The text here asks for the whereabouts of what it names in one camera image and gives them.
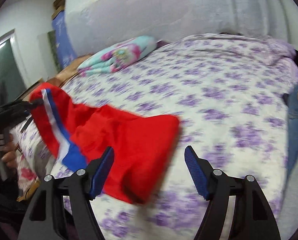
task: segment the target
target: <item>bedsheet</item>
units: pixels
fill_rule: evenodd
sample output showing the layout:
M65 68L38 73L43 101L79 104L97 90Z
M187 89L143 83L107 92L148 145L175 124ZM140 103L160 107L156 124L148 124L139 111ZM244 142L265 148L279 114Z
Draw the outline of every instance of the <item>bedsheet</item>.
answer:
M63 86L77 103L181 119L174 158L148 205L134 206L106 194L91 202L105 238L194 238L208 202L198 195L187 170L187 145L229 176L253 174L278 217L287 159L287 108L281 95L298 81L293 54L290 45L269 37L194 35L118 73L76 76ZM32 140L41 140L34 123L20 139L25 156ZM51 174L60 178L72 172L56 162ZM64 203L70 211L67 197ZM228 238L233 206L231 198L222 239Z

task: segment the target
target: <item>screw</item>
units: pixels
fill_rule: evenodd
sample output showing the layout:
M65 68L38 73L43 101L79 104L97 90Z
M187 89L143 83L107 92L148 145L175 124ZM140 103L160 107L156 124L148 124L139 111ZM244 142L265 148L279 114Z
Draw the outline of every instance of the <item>screw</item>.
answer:
M86 171L84 170L84 169L79 169L79 170L77 170L77 175L78 176L82 176L83 174L85 174L86 173Z
M44 181L50 181L52 179L52 176L51 175L46 175L44 177Z
M247 180L250 181L250 182L253 182L255 180L255 178L252 175L248 175Z
M219 169L215 169L213 170L213 173L216 175L216 176L220 176L222 174L222 171L219 170Z

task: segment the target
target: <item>red cloth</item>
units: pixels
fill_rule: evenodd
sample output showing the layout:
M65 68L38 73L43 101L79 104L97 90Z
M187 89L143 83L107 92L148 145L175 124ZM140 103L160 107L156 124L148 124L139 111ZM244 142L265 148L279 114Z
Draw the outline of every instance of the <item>red cloth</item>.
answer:
M74 104L63 90L44 83L30 100L40 98L41 89L50 89L70 140L87 158L100 158L107 146L115 160L105 182L105 193L128 203L145 203L165 172L179 133L179 120L172 115L141 117L109 105L88 107ZM51 125L44 106L31 111L42 139L57 157L59 145L50 134Z

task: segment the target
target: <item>person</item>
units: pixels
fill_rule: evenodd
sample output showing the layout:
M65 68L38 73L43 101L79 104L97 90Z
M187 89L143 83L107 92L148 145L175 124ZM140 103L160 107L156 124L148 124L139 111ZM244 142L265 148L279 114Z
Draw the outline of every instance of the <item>person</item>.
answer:
M0 177L0 239L13 240L17 239L26 206L17 202L17 162L12 135L10 142L5 146L5 152L1 159L12 170L12 176L5 181Z
M6 164L9 169L12 169L13 172L17 169L16 154L15 154L15 145L13 143L13 136L10 134L10 142L5 146L5 154L1 158L2 161Z
M10 142L5 146L5 154L1 160L6 166L12 170L12 175L6 181L2 181L0 178L0 194L5 195L7 198L16 200L18 197L18 176L17 176L17 162L15 145L13 143L13 136L10 134Z

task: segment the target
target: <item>white stripe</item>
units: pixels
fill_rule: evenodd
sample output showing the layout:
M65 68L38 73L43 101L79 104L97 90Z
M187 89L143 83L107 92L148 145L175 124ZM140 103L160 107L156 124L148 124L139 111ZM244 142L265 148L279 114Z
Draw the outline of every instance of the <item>white stripe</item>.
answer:
M56 122L55 117L53 115L52 108L51 108L51 105L50 105L50 102L49 102L49 99L48 99L46 89L42 89L41 93L42 93L44 108L45 108L45 111L47 112L49 123L50 123L51 128L52 128L52 132L53 132L55 138L57 139L57 141L59 143L59 151L58 151L57 160L62 161L63 158L67 155L67 153L69 151L70 143L63 136L63 134L61 133L61 131L60 131L58 125L57 125L57 122Z

